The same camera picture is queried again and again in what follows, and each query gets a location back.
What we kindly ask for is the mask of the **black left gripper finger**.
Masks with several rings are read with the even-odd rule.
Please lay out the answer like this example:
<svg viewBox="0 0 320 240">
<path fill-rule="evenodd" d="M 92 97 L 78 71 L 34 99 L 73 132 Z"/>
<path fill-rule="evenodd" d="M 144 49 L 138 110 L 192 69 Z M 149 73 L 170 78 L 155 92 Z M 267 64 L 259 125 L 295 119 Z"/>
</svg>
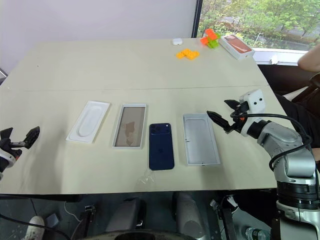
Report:
<svg viewBox="0 0 320 240">
<path fill-rule="evenodd" d="M 30 149 L 40 135 L 40 127 L 36 126 L 32 128 L 23 140 L 22 146 L 26 149 Z"/>
<path fill-rule="evenodd" d="M 13 128 L 12 128 L 12 127 L 6 128 L 6 129 L 4 129 L 4 130 L 1 130 L 1 131 L 0 131 L 0 138 L 1 138 L 1 139 L 9 139 L 10 136 L 11 136 L 12 131 L 13 131 Z"/>
</svg>

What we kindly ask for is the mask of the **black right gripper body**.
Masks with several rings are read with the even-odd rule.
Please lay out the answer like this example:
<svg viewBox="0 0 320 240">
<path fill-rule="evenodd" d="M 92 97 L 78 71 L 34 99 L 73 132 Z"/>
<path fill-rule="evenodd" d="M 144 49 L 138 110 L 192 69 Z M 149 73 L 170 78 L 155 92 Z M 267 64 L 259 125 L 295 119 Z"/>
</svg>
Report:
<svg viewBox="0 0 320 240">
<path fill-rule="evenodd" d="M 229 134 L 232 131 L 236 131 L 238 133 L 241 133 L 242 128 L 247 121 L 247 117 L 243 116 L 243 115 L 246 115 L 248 110 L 249 110 L 249 105 L 247 102 L 240 103 L 240 105 L 238 106 L 237 109 L 233 109 L 233 113 L 232 113 L 232 115 L 235 115 L 238 117 L 232 117 L 232 120 L 234 121 L 234 123 L 232 125 L 230 125 L 228 128 L 225 128 L 223 130 L 227 134 Z"/>
</svg>

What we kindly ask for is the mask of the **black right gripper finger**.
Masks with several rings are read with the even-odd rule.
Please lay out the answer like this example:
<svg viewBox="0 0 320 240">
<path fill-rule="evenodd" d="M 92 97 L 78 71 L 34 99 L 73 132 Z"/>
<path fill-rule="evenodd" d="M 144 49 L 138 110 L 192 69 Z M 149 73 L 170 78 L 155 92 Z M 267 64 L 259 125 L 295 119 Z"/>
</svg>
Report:
<svg viewBox="0 0 320 240">
<path fill-rule="evenodd" d="M 208 117 L 217 125 L 219 125 L 221 128 L 223 129 L 227 129 L 230 127 L 229 122 L 222 118 L 221 115 L 219 115 L 218 113 L 214 112 L 214 111 L 206 111 Z"/>
<path fill-rule="evenodd" d="M 233 99 L 226 99 L 224 102 L 231 108 L 231 109 L 237 109 L 240 103 Z"/>
</svg>

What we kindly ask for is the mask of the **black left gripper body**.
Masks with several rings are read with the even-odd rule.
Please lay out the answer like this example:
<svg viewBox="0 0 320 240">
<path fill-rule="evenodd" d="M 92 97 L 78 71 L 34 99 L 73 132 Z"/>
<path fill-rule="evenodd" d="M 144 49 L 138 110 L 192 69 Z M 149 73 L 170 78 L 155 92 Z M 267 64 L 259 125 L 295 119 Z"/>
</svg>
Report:
<svg viewBox="0 0 320 240">
<path fill-rule="evenodd" d="M 11 142 L 9 138 L 0 139 L 0 159 L 18 160 L 22 155 L 23 141 Z"/>
</svg>

